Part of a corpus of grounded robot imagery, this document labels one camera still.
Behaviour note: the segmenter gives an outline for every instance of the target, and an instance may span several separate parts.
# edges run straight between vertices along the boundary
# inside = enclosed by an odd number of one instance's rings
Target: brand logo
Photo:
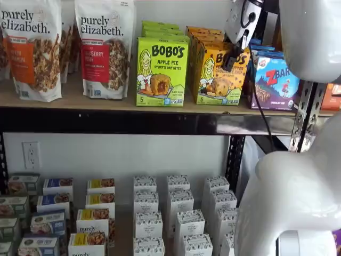
[[[185,50],[184,47],[178,46],[178,47],[164,47],[163,45],[159,47],[159,45],[153,45],[152,46],[152,54],[153,56],[157,55],[164,55],[165,57],[169,58],[171,56],[177,56],[178,58],[183,57],[183,51]]]

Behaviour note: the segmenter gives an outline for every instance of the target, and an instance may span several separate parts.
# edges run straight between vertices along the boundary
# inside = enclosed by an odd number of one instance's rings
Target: pastry image
[[[104,241],[105,241],[104,232],[94,232],[88,234],[87,236],[88,245],[104,244]]]
[[[114,194],[102,194],[100,199],[102,203],[113,203],[115,196]]]
[[[93,217],[95,220],[103,220],[109,218],[108,209],[96,209],[93,211]]]
[[[103,86],[117,91],[128,78],[128,53],[119,39],[110,39],[105,44],[109,45],[109,82]]]
[[[55,88],[58,81],[59,68],[59,35],[52,43],[50,39],[35,39],[33,49],[33,69],[35,83],[30,87],[35,91],[47,92]]]
[[[150,78],[151,91],[155,96],[166,95],[169,90],[171,78],[167,75],[157,74]]]

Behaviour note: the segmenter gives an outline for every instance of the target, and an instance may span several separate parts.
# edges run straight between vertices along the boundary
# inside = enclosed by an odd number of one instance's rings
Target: shelf
[[[267,134],[259,111],[249,109],[245,99],[238,106],[196,105],[187,92],[184,107],[137,107],[133,86],[124,100],[90,99],[83,96],[80,74],[70,75],[68,80],[62,85],[63,98],[50,103],[20,100],[12,81],[1,82],[0,129],[61,133]],[[272,123],[274,134],[291,135],[295,113],[264,111],[264,114]]]

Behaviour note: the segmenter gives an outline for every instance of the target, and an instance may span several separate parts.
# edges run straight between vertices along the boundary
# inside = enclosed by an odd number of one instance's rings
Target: small product box
[[[162,237],[134,238],[134,256],[164,256]]]
[[[21,239],[20,220],[16,217],[0,218],[0,239],[18,241]]]
[[[177,212],[192,211],[194,198],[191,190],[179,190],[168,192],[166,210],[167,237],[174,237]]]
[[[212,238],[213,256],[218,256],[221,251],[224,235],[234,234],[238,217],[237,209],[220,209],[216,214],[214,233]]]
[[[237,198],[231,190],[214,191],[211,193],[207,229],[211,236],[214,233],[214,220],[218,210],[237,207]]]
[[[109,209],[109,218],[115,218],[115,194],[93,194],[85,198],[86,209]]]
[[[71,234],[69,255],[105,256],[105,234],[103,232]]]
[[[167,191],[188,190],[190,183],[187,175],[168,175],[167,176]]]
[[[179,256],[182,237],[203,234],[205,228],[205,219],[201,210],[178,212],[176,216],[174,255]]]
[[[221,256],[234,256],[234,234],[225,234],[222,241]]]
[[[56,194],[38,197],[38,213],[56,210],[65,210],[66,218],[68,220],[70,219],[70,202],[68,194]]]
[[[14,242],[0,242],[1,256],[15,256]]]
[[[162,217],[160,212],[137,213],[135,216],[135,237],[162,237]]]
[[[102,180],[89,180],[87,182],[87,194],[114,194],[115,193],[115,180],[102,179]]]
[[[60,256],[58,237],[54,235],[25,235],[19,245],[18,256],[27,255]]]
[[[43,185],[43,195],[68,194],[70,202],[74,198],[74,180],[69,179],[46,179]]]
[[[204,217],[208,218],[208,209],[210,203],[210,194],[217,190],[228,190],[230,184],[224,176],[218,176],[213,178],[206,178],[204,181],[204,192],[202,194],[201,210]]]
[[[153,176],[135,176],[134,192],[137,191],[156,192],[156,178]]]
[[[38,173],[17,173],[9,178],[10,195],[37,195],[39,188]]]
[[[67,228],[65,210],[35,213],[31,219],[30,230],[32,234],[53,234],[59,238],[59,252],[61,256],[67,255]]]
[[[159,194],[157,192],[134,193],[134,215],[139,212],[157,212],[159,210]]]
[[[104,232],[109,237],[109,209],[78,210],[77,233]]]
[[[21,228],[29,227],[30,207],[28,196],[0,197],[0,218],[13,215],[20,218]]]
[[[212,256],[213,246],[209,235],[190,235],[182,237],[180,256]]]

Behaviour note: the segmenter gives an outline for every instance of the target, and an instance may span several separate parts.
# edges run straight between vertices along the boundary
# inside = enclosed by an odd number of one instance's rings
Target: white snack box
[[[234,256],[234,234],[229,233],[224,235],[222,243],[222,249],[219,255]]]
[[[71,234],[69,242],[69,255],[70,256],[105,256],[105,238],[100,244],[92,245],[90,243],[94,234],[98,233],[77,233]]]
[[[157,212],[159,210],[159,194],[157,192],[137,191],[134,193],[134,215],[139,212]]]
[[[153,176],[135,176],[134,192],[137,191],[156,192],[156,178]]]
[[[188,189],[190,189],[190,183],[187,175],[167,175],[167,191]]]
[[[205,219],[201,210],[178,212],[176,217],[174,255],[178,256],[180,254],[182,237],[203,234]]]
[[[221,251],[224,235],[234,234],[238,217],[237,209],[220,209],[216,214],[214,233],[212,238],[213,255],[218,256]]]
[[[109,236],[109,209],[78,210],[76,220],[77,233],[104,232]]]
[[[70,219],[70,202],[68,194],[56,194],[39,196],[37,203],[37,212],[49,212],[56,210],[65,210],[66,218]]]
[[[88,180],[87,194],[111,194],[115,193],[115,180],[102,179],[102,180]]]
[[[69,179],[45,179],[43,195],[68,194],[70,202],[74,200],[74,180]]]
[[[182,237],[180,256],[212,256],[213,246],[209,235],[191,235]]]
[[[201,210],[204,217],[208,218],[210,203],[210,193],[217,190],[229,190],[228,180],[224,176],[206,178],[204,181],[204,191],[202,193]]]
[[[135,215],[136,238],[162,237],[162,216],[161,212],[145,212]]]
[[[208,233],[213,236],[214,219],[219,209],[231,209],[237,207],[237,198],[231,190],[214,191],[211,193],[209,215],[207,221]]]
[[[85,198],[86,209],[109,209],[109,217],[115,218],[115,194],[93,194]]]
[[[134,256],[164,256],[162,237],[134,238]]]
[[[174,237],[176,213],[192,211],[194,198],[191,190],[169,191],[166,210],[167,237]]]

